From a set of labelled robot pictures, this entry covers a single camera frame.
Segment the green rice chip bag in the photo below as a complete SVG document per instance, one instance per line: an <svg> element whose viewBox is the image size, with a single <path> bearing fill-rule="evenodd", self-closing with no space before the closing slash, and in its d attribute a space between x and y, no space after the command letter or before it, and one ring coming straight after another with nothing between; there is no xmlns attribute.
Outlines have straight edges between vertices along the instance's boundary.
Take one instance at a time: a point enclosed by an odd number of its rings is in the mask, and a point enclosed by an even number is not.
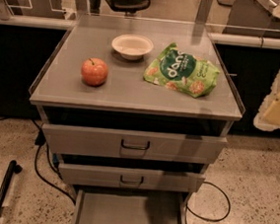
<svg viewBox="0 0 280 224"><path fill-rule="evenodd" d="M219 74L212 62L184 53L172 42L146 68L143 78L154 85L199 98L212 92Z"/></svg>

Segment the grey drawer cabinet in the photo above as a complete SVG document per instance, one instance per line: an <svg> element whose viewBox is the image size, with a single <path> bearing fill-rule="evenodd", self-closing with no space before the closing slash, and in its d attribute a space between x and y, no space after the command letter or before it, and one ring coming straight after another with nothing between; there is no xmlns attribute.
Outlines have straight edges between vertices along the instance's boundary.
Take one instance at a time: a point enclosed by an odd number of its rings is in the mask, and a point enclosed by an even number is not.
<svg viewBox="0 0 280 224"><path fill-rule="evenodd" d="M66 33L30 90L32 104L39 111L42 125L88 126L226 138L232 124L245 112L231 78L224 73L220 74L212 93L199 98L146 82L143 76L146 67L150 65L149 58L126 60L112 49L112 40L126 34L150 39L154 55L159 55L174 42L179 49L194 56L214 63L218 63L220 59L206 30L195 23L82 16ZM81 77L82 64L90 57L100 58L108 68L106 80L99 86L90 86ZM60 165L65 163L189 172L203 176L210 165L53 153ZM80 189L89 188L85 185L67 185L74 189L76 196ZM183 200L184 224L185 206L193 192L177 193Z"/></svg>

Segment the bottom grey drawer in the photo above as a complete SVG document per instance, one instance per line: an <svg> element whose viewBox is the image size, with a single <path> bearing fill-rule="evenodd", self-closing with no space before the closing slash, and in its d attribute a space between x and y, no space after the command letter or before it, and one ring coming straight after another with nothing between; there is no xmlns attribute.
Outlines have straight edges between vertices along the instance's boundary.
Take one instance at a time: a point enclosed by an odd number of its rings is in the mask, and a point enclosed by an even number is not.
<svg viewBox="0 0 280 224"><path fill-rule="evenodd" d="M182 202L177 192L82 188L72 224L182 224Z"/></svg>

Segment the grey drawer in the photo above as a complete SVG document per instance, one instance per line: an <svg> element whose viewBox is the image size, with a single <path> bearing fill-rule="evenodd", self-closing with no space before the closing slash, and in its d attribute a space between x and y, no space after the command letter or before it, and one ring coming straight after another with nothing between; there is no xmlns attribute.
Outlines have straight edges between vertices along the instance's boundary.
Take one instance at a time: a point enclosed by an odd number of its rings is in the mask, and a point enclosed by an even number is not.
<svg viewBox="0 0 280 224"><path fill-rule="evenodd" d="M96 187L195 192L204 183L203 175L148 169L86 166L63 163L59 171L64 183Z"/></svg>
<svg viewBox="0 0 280 224"><path fill-rule="evenodd" d="M72 224L182 224L182 202L177 192L82 188Z"/></svg>
<svg viewBox="0 0 280 224"><path fill-rule="evenodd" d="M169 162L213 163L226 138L44 124L43 134L56 154Z"/></svg>

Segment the top grey drawer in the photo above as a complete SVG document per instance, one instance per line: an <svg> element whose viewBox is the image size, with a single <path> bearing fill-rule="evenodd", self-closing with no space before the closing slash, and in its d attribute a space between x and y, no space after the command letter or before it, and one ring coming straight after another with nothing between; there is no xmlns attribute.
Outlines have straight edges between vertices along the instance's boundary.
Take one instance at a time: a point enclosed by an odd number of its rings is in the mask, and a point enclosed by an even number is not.
<svg viewBox="0 0 280 224"><path fill-rule="evenodd" d="M56 154L169 162L213 163L226 138L44 124L43 134Z"/></svg>

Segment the middle grey drawer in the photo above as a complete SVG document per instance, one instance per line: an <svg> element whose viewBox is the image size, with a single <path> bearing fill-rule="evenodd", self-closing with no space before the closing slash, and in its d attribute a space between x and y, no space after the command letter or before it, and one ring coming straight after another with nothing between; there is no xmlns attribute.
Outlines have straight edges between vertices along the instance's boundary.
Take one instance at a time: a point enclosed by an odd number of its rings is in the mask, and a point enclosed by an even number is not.
<svg viewBox="0 0 280 224"><path fill-rule="evenodd" d="M148 169L86 166L63 163L59 171L64 183L96 187L195 192L204 183L203 175Z"/></svg>

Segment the white paper bowl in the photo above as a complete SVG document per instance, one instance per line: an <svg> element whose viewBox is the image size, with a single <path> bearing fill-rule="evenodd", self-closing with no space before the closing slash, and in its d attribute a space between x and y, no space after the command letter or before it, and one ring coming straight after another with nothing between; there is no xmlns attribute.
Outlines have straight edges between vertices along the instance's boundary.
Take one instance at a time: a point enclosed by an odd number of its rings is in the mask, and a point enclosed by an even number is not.
<svg viewBox="0 0 280 224"><path fill-rule="evenodd" d="M121 35L112 40L112 49L127 60L138 60L153 49L153 42L135 34Z"/></svg>

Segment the red apple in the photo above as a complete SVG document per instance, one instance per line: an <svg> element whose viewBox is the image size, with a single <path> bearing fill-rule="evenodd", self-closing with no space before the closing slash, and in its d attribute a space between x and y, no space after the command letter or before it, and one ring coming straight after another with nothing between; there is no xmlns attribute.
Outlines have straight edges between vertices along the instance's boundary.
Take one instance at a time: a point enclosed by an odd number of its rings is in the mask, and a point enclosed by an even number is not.
<svg viewBox="0 0 280 224"><path fill-rule="evenodd" d="M100 86L108 75L106 63L100 58L87 59L81 67L81 77L90 86Z"/></svg>

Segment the black pole on floor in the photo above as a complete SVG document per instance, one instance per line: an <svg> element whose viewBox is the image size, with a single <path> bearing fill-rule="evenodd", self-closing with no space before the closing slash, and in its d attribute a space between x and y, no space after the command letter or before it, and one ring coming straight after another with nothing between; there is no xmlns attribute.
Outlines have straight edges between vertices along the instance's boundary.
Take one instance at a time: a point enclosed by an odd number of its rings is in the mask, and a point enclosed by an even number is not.
<svg viewBox="0 0 280 224"><path fill-rule="evenodd" d="M2 208L2 204L4 203L6 193L9 188L9 184L11 183L12 176L14 174L19 174L22 171L22 167L18 165L15 160L12 160L7 168L7 171L3 178L3 183L0 186L0 210Z"/></svg>

